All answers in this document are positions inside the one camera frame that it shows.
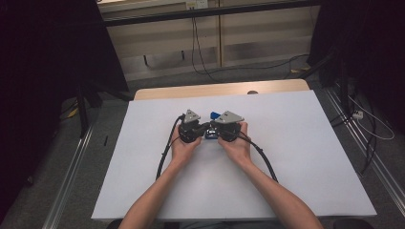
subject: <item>forearm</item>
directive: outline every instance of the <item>forearm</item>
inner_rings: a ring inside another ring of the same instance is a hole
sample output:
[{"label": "forearm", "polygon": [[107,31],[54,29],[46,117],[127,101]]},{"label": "forearm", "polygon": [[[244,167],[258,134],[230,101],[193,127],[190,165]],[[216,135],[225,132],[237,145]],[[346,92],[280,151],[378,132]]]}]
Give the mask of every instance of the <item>forearm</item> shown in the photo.
[{"label": "forearm", "polygon": [[240,166],[287,228],[323,228],[304,201],[264,174],[251,161]]},{"label": "forearm", "polygon": [[170,162],[159,179],[132,205],[119,228],[149,228],[181,167],[180,163]]}]

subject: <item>table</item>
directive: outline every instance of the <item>table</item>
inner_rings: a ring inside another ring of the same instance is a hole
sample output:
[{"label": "table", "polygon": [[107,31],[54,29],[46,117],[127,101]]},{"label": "table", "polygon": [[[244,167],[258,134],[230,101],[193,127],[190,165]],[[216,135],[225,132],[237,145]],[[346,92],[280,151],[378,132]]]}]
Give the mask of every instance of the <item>table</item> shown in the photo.
[{"label": "table", "polygon": [[[248,91],[259,94],[243,95]],[[288,93],[266,94],[281,91]],[[280,183],[315,215],[375,215],[316,96],[305,81],[286,80],[138,91],[124,119],[92,219],[122,218],[153,183],[167,141],[164,130],[168,132],[170,120],[189,106],[207,113],[229,108],[244,114],[249,130],[254,130],[249,135],[265,149]],[[208,119],[208,114],[199,115],[203,121]],[[254,163],[267,173],[260,156],[251,152]],[[254,186],[212,140],[204,140],[196,150],[158,215],[162,220],[274,217]]]},{"label": "table", "polygon": [[215,96],[228,94],[270,94],[281,92],[308,91],[309,86],[303,79],[256,81],[244,83],[210,84],[185,87],[142,89],[135,94],[135,100],[157,98],[182,98],[198,96]]}]

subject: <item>wall outlet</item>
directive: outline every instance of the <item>wall outlet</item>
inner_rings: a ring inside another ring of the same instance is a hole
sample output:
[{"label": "wall outlet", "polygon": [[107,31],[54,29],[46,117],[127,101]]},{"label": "wall outlet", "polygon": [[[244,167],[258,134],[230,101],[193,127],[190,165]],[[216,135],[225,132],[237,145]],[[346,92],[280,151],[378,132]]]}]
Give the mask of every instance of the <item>wall outlet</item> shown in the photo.
[{"label": "wall outlet", "polygon": [[208,0],[196,0],[197,9],[207,9],[208,8]]},{"label": "wall outlet", "polygon": [[189,0],[185,1],[186,10],[198,10],[198,9],[207,9],[208,0]]},{"label": "wall outlet", "polygon": [[197,8],[196,0],[186,1],[185,2],[185,9],[186,10],[194,10]]}]

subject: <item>person's right hand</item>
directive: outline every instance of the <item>person's right hand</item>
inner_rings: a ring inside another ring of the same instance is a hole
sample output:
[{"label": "person's right hand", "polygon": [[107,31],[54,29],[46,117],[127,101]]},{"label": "person's right hand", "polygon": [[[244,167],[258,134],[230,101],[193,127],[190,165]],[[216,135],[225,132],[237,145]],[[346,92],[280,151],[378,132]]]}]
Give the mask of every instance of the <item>person's right hand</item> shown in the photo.
[{"label": "person's right hand", "polygon": [[[239,124],[241,124],[241,132],[247,136],[247,123],[240,122]],[[246,142],[245,140],[236,138],[234,141],[227,142],[221,137],[218,137],[218,143],[220,143],[220,145],[226,150],[229,158],[237,165],[242,166],[247,162],[251,162],[250,143]]]}]

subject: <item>aluminum rail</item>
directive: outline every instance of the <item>aluminum rail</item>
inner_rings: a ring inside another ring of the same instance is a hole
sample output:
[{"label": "aluminum rail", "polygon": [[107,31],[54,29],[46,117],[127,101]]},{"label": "aluminum rail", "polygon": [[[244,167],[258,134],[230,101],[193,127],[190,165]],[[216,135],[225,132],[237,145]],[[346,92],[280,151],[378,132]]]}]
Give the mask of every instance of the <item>aluminum rail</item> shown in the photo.
[{"label": "aluminum rail", "polygon": [[80,139],[77,144],[72,162],[69,166],[68,171],[62,181],[62,184],[57,192],[56,198],[53,201],[50,212],[45,219],[45,223],[42,229],[55,229],[62,218],[63,210],[68,202],[68,198],[72,192],[75,183],[75,177],[77,171],[80,167],[82,158],[86,152],[87,146],[89,145],[90,138],[92,137],[93,128],[95,127],[96,120],[98,118],[99,108],[96,110],[95,120],[90,124],[84,137]]},{"label": "aluminum rail", "polygon": [[[339,96],[333,90],[326,90],[326,94],[333,108],[339,114],[342,114],[341,119],[347,120],[347,117],[340,106]],[[364,133],[357,126],[357,124],[354,121],[352,121],[352,118],[349,118],[349,120],[345,121],[345,126],[349,130],[354,141],[359,146],[363,155],[367,156],[366,150],[368,139],[366,138]],[[388,170],[387,166],[382,162],[377,152],[375,152],[375,155],[373,157],[373,163],[371,164],[371,166],[373,167],[374,172],[376,173],[381,183],[384,185],[385,189],[391,196],[399,212],[402,214],[402,216],[405,217],[405,191],[403,190],[401,185],[396,181],[391,172]]]},{"label": "aluminum rail", "polygon": [[234,7],[220,7],[209,8],[200,10],[182,10],[167,13],[157,13],[142,16],[129,16],[105,19],[102,22],[83,22],[80,24],[65,24],[58,25],[58,28],[88,28],[88,27],[116,27],[133,24],[141,24],[148,22],[170,21],[179,20],[185,18],[197,18],[206,16],[227,15],[244,12],[265,11],[265,10],[282,10],[319,6],[321,3],[327,2],[327,0],[290,0],[280,1],[262,4],[251,4]]}]

